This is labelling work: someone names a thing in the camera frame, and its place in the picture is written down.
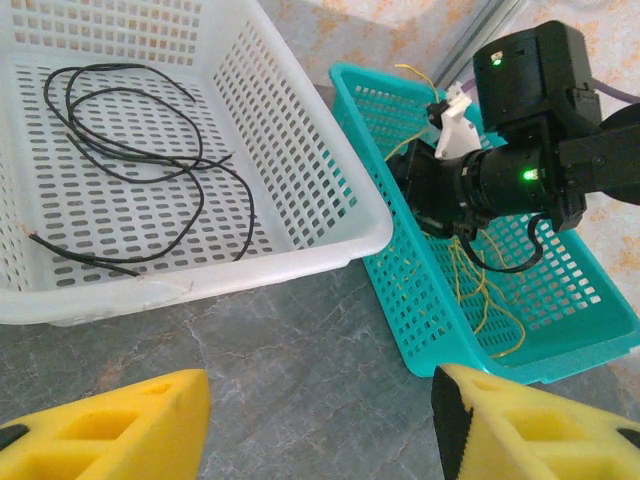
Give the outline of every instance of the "black cable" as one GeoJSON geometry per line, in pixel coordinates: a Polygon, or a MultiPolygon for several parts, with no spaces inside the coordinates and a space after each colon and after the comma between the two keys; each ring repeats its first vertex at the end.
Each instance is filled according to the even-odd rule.
{"type": "Polygon", "coordinates": [[[187,176],[194,183],[199,196],[198,206],[194,214],[189,219],[189,221],[186,222],[184,228],[178,234],[178,236],[166,248],[164,248],[159,253],[149,255],[146,257],[142,257],[142,256],[134,256],[130,258],[100,257],[91,253],[85,254],[85,253],[71,252],[62,247],[58,247],[56,245],[53,245],[47,242],[42,237],[40,237],[37,233],[33,233],[29,235],[29,238],[34,240],[39,245],[42,245],[43,247],[52,251],[53,253],[61,257],[67,258],[69,260],[73,260],[89,266],[105,268],[118,273],[123,273],[131,276],[138,276],[139,273],[133,270],[129,270],[127,268],[119,267],[118,265],[139,264],[139,263],[156,260],[158,258],[163,257],[164,255],[169,253],[171,250],[173,250],[176,246],[178,246],[178,244],[182,241],[182,239],[189,233],[189,230],[195,224],[195,222],[197,221],[198,217],[200,216],[200,214],[204,209],[205,193],[201,183],[198,181],[194,172],[206,171],[210,169],[220,169],[225,173],[229,174],[234,179],[236,179],[242,185],[242,187],[246,190],[247,196],[248,196],[249,227],[247,230],[247,238],[244,242],[243,248],[234,257],[233,261],[235,262],[240,260],[249,249],[249,246],[251,245],[251,240],[253,238],[253,231],[255,228],[255,202],[253,199],[253,195],[251,193],[251,189],[249,188],[249,185],[244,181],[244,179],[240,175],[238,175],[236,172],[234,172],[227,166],[223,165],[223,163],[229,160],[233,154],[229,154],[218,161],[203,158],[204,143],[202,140],[202,134],[198,126],[195,124],[195,122],[193,122],[187,115],[182,113],[179,109],[165,102],[160,97],[152,95],[141,89],[134,89],[129,87],[103,88],[101,90],[96,90],[86,95],[83,95],[78,99],[74,100],[73,102],[71,101],[74,82],[83,73],[119,71],[119,70],[128,70],[128,69],[136,69],[136,68],[149,70],[159,75],[160,77],[165,79],[167,82],[169,82],[173,87],[175,87],[176,89],[181,91],[184,95],[186,95],[190,100],[194,102],[196,101],[196,99],[185,88],[183,88],[177,82],[169,78],[167,75],[163,74],[162,72],[159,72],[154,68],[148,67],[146,65],[141,65],[141,64],[109,63],[109,64],[89,65],[86,67],[66,67],[66,68],[61,68],[59,70],[56,70],[51,75],[49,75],[49,77],[45,81],[45,85],[44,85],[45,103],[47,104],[49,109],[56,115],[56,117],[72,132],[73,135],[75,135],[75,138],[74,138],[73,135],[67,134],[67,138],[69,139],[69,141],[76,147],[76,149],[82,154],[83,157],[85,157],[92,165],[94,165],[95,167],[97,167],[107,175],[112,176],[123,182],[136,184],[136,185],[149,185],[149,184],[171,180],[182,175],[187,176]],[[51,85],[55,80],[55,78],[58,75],[61,75],[67,72],[74,72],[74,73],[72,74],[71,78],[67,82],[67,85],[65,88],[65,96],[64,96],[64,104],[66,108],[66,116],[65,116],[63,115],[62,111],[51,101],[50,90],[51,90],[51,85]],[[125,143],[115,141],[113,139],[110,139],[104,135],[101,135],[93,131],[91,128],[87,127],[77,117],[75,110],[85,101],[91,98],[95,98],[99,95],[105,95],[108,93],[118,93],[118,92],[128,92],[128,93],[150,98],[154,102],[164,106],[165,108],[175,113],[178,117],[185,120],[195,132],[197,145],[198,145],[197,155],[169,156],[169,155],[162,155],[157,152],[148,152],[146,150],[134,148],[125,143]],[[156,178],[149,178],[149,179],[130,178],[101,164],[90,153],[89,150],[92,150],[112,160],[120,160],[127,163],[155,165],[158,167],[163,167],[164,169],[176,169],[176,171],[174,172],[165,171],[163,175],[158,176],[156,178]]]}
{"type": "Polygon", "coordinates": [[[538,240],[538,237],[536,236],[536,228],[541,220],[545,220],[547,218],[549,218],[547,214],[541,213],[533,217],[531,220],[529,220],[529,225],[527,226],[527,236],[529,237],[529,240],[531,240],[531,243],[533,243],[533,246],[535,247],[535,251],[533,252],[533,255],[531,255],[531,258],[529,258],[529,260],[527,260],[522,265],[517,267],[511,267],[511,268],[505,268],[505,269],[491,267],[486,263],[484,263],[478,257],[476,252],[474,252],[473,248],[471,247],[471,244],[469,243],[469,237],[467,237],[466,235],[460,235],[459,236],[460,243],[462,244],[462,249],[467,254],[467,256],[471,259],[473,263],[475,263],[480,268],[484,268],[485,270],[489,270],[490,272],[498,272],[498,273],[521,273],[521,272],[524,272],[525,270],[529,270],[536,263],[542,260],[542,256],[544,254],[544,248],[542,247],[542,244],[540,243],[540,241],[538,240]]]}

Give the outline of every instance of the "gray countertop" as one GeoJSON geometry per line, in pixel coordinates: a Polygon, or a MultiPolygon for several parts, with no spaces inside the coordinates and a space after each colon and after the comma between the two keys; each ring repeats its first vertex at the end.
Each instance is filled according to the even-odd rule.
{"type": "MultiPolygon", "coordinates": [[[[213,398],[201,479],[442,478],[431,380],[404,367],[360,261],[68,329],[0,326],[0,423],[194,367],[213,398]]],[[[542,388],[640,419],[606,366],[542,388]]]]}

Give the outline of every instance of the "purple cable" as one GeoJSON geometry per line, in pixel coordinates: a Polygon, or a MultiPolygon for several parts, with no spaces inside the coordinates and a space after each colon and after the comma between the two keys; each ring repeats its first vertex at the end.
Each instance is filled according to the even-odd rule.
{"type": "MultiPolygon", "coordinates": [[[[605,95],[609,95],[610,97],[620,100],[621,102],[640,103],[640,97],[618,90],[617,88],[611,87],[606,83],[601,82],[600,80],[596,80],[595,78],[593,79],[593,85],[596,89],[600,90],[605,95]]],[[[472,78],[471,80],[467,80],[462,84],[462,91],[466,93],[475,86],[476,79],[472,78]]]]}

